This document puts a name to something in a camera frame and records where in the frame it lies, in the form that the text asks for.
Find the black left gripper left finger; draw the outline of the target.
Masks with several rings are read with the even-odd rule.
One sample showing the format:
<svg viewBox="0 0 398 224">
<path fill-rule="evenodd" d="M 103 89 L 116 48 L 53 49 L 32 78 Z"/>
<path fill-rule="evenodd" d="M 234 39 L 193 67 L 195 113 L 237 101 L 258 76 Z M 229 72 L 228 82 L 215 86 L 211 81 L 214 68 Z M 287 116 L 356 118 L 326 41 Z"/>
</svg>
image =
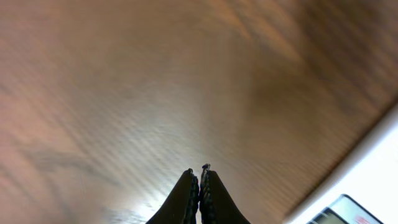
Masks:
<svg viewBox="0 0 398 224">
<path fill-rule="evenodd" d="M 187 169 L 147 224 L 196 224 L 198 195 L 198 178 L 192 169 Z"/>
</svg>

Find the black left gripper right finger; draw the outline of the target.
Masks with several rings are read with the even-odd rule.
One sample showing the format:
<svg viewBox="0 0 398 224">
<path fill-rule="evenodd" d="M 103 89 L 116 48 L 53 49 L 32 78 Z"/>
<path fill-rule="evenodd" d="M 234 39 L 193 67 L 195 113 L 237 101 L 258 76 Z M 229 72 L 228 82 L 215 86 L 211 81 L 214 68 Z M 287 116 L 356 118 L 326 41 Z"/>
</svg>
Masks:
<svg viewBox="0 0 398 224">
<path fill-rule="evenodd" d="M 217 172 L 202 166 L 199 209 L 202 224 L 250 224 L 239 211 Z"/>
</svg>

